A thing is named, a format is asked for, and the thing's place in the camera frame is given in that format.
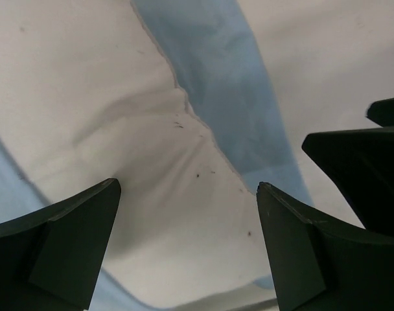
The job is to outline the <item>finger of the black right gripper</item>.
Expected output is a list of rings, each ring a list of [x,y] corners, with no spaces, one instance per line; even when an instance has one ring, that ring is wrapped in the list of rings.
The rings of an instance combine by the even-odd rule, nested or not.
[[[311,133],[302,149],[367,230],[394,237],[394,126]]]
[[[367,109],[366,117],[381,127],[394,126],[394,98],[372,103]]]

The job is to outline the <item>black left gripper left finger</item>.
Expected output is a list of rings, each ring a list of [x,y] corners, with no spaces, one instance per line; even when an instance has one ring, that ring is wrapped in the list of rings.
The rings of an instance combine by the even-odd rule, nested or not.
[[[107,179],[0,224],[0,310],[87,310],[121,197]]]

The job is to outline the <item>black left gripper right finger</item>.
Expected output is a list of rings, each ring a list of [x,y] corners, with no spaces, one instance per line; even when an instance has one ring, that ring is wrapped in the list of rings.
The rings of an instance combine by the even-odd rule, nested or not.
[[[260,183],[257,205],[281,310],[394,310],[394,237]]]

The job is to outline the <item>light blue pillowcase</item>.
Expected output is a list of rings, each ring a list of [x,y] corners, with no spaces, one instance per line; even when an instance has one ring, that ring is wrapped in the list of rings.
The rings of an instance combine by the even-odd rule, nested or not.
[[[261,181],[309,201],[257,42],[235,1],[130,1],[170,62],[196,116],[255,195]],[[0,142],[0,222],[52,204],[19,176]],[[257,280],[273,289],[271,272]],[[92,310],[200,310],[196,303],[149,306],[108,275],[98,278]]]

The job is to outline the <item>white pillow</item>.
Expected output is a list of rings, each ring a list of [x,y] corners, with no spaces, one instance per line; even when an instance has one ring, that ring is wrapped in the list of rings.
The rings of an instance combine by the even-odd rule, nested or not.
[[[255,195],[130,1],[0,1],[0,142],[51,203],[119,180],[103,266],[144,304],[275,297]]]

